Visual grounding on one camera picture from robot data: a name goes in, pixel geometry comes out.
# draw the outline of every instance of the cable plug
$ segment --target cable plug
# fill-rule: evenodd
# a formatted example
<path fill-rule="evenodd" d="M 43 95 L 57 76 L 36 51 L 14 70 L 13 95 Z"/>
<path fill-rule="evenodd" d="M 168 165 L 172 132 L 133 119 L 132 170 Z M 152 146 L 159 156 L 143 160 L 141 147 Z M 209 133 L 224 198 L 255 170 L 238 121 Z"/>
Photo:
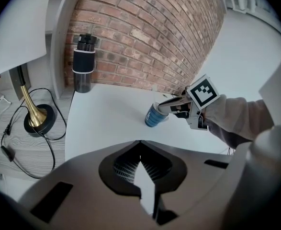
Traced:
<path fill-rule="evenodd" d="M 11 148 L 6 148 L 5 146 L 1 146 L 1 150 L 3 154 L 8 158 L 10 162 L 12 162 L 15 158 L 15 152 Z"/>
<path fill-rule="evenodd" d="M 6 129 L 5 129 L 4 133 L 8 136 L 11 134 L 11 124 L 8 124 L 6 126 Z"/>

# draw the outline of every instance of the brick wall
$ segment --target brick wall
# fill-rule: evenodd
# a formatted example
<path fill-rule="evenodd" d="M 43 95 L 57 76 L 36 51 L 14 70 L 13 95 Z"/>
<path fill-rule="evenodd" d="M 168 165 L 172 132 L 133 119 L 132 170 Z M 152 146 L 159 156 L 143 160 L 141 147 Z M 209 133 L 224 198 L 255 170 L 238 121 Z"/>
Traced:
<path fill-rule="evenodd" d="M 179 93 L 191 83 L 220 31 L 222 0 L 79 0 L 65 51 L 65 81 L 80 33 L 98 37 L 92 81 Z"/>

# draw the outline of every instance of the white table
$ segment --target white table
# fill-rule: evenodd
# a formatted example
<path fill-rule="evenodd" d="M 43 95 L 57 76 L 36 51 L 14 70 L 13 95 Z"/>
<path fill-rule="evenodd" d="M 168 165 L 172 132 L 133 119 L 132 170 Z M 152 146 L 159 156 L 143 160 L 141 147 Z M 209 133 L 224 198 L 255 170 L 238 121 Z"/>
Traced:
<path fill-rule="evenodd" d="M 75 93 L 67 122 L 65 160 L 131 140 L 151 140 L 203 152 L 220 153 L 226 144 L 208 131 L 191 130 L 185 119 L 170 114 L 150 128 L 145 116 L 154 101 L 172 96 L 147 90 L 93 84 L 88 93 Z"/>

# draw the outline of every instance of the gray floor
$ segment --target gray floor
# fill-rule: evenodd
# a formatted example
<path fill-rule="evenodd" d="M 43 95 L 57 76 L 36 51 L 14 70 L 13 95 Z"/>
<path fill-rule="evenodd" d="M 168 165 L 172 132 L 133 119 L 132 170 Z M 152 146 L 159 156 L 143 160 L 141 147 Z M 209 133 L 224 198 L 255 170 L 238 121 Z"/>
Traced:
<path fill-rule="evenodd" d="M 10 91 L 1 92 L 10 101 Z M 65 120 L 67 121 L 68 113 L 70 109 L 70 103 L 72 98 L 72 89 L 67 89 L 61 96 L 60 100 L 56 101 L 59 109 L 61 110 Z M 50 97 L 50 94 L 46 90 L 38 90 L 31 94 L 33 96 L 33 101 L 35 104 L 49 104 L 54 110 L 54 104 Z M 9 120 L 20 105 L 21 102 L 14 101 L 10 108 L 0 117 L 0 141 Z M 5 101 L 0 103 L 0 112 L 8 104 Z M 50 172 L 53 160 L 50 149 L 46 141 L 41 138 L 33 138 L 27 134 L 23 127 L 24 117 L 27 113 L 25 108 L 22 108 L 20 112 L 17 113 L 15 122 L 13 124 L 11 135 L 6 136 L 4 144 L 6 147 L 14 149 L 16 152 L 15 158 L 19 161 L 21 166 L 25 168 L 28 172 L 36 176 L 43 176 Z M 65 125 L 62 121 L 60 115 L 57 115 L 56 122 L 52 129 L 46 135 L 50 138 L 57 138 L 65 132 Z M 56 167 L 61 165 L 65 161 L 65 138 L 58 141 L 51 141 L 51 146 L 54 150 L 56 158 Z M 3 155 L 0 148 L 0 173 L 5 176 L 12 178 L 20 178 L 27 180 L 34 180 L 24 174 L 19 170 L 18 167 Z"/>

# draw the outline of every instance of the robotic arm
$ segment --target robotic arm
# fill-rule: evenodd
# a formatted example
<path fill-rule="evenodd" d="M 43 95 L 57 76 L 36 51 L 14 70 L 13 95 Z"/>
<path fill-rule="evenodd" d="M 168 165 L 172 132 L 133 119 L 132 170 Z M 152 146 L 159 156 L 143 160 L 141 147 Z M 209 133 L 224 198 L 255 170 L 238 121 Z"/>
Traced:
<path fill-rule="evenodd" d="M 159 104 L 157 109 L 163 114 L 173 113 L 178 118 L 185 118 L 191 129 L 207 130 L 201 110 L 219 97 L 210 78 L 204 75 L 187 86 L 182 95 Z"/>
<path fill-rule="evenodd" d="M 157 109 L 164 114 L 173 113 L 178 118 L 185 118 L 191 129 L 207 130 L 203 113 L 187 92 L 159 104 Z"/>

